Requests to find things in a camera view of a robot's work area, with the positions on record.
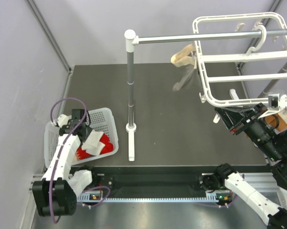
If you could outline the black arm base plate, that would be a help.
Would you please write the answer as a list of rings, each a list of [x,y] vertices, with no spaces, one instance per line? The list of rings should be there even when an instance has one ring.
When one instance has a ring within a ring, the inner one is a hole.
[[[226,190],[224,181],[215,175],[200,175],[197,173],[181,174],[107,174],[92,175],[92,183],[84,191],[99,190],[108,187],[111,192],[123,187],[188,187],[194,191],[214,192]]]

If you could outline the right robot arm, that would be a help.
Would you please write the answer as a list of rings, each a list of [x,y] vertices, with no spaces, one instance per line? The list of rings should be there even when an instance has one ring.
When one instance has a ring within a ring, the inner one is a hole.
[[[276,185],[282,193],[284,207],[270,201],[230,164],[224,163],[215,168],[210,175],[198,177],[199,187],[207,192],[229,190],[241,198],[264,222],[268,229],[287,229],[287,129],[276,133],[276,124],[266,122],[269,109],[262,103],[252,107],[216,107],[215,112],[234,135],[245,135],[273,164],[267,165]]]

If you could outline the white sock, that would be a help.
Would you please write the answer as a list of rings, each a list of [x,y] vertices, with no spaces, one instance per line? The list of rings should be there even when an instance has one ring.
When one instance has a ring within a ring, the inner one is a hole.
[[[91,131],[82,145],[82,150],[92,156],[99,156],[105,147],[105,144],[100,141],[103,134],[104,132]]]

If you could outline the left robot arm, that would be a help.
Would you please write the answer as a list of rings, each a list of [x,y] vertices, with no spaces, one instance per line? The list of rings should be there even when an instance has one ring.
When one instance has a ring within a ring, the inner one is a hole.
[[[77,170],[69,178],[78,148],[91,132],[82,120],[70,120],[59,129],[58,145],[46,173],[33,182],[32,193],[38,214],[42,217],[70,216],[75,213],[77,198],[84,189],[94,189],[99,178],[90,169]]]

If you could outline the white clip sock hanger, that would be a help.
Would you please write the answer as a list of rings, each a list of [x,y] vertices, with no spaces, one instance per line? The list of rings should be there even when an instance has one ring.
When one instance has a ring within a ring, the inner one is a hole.
[[[246,52],[239,54],[213,54],[207,55],[203,53],[200,37],[194,41],[196,48],[196,66],[199,71],[202,88],[202,93],[199,94],[202,103],[208,102],[215,107],[232,107],[232,106],[250,106],[258,103],[267,104],[269,99],[264,98],[249,98],[249,99],[216,99],[211,90],[212,83],[230,83],[230,82],[247,82],[247,81],[261,81],[261,80],[280,80],[287,79],[287,73],[268,73],[256,75],[238,75],[238,76],[219,76],[210,77],[207,74],[207,63],[228,63],[228,62],[259,62],[267,60],[287,59],[287,49],[283,51],[261,52],[268,37],[283,37],[287,46],[287,25],[284,18],[275,12],[265,13],[250,13],[250,14],[235,14],[235,15],[221,15],[221,16],[201,16],[194,19],[192,23],[193,33],[202,36],[199,32],[199,26],[202,23],[209,22],[228,22],[228,21],[248,21],[255,20],[255,24],[249,32],[235,32],[232,35],[210,35],[209,40],[226,40],[247,37],[257,37],[259,42],[257,45],[250,46]]]

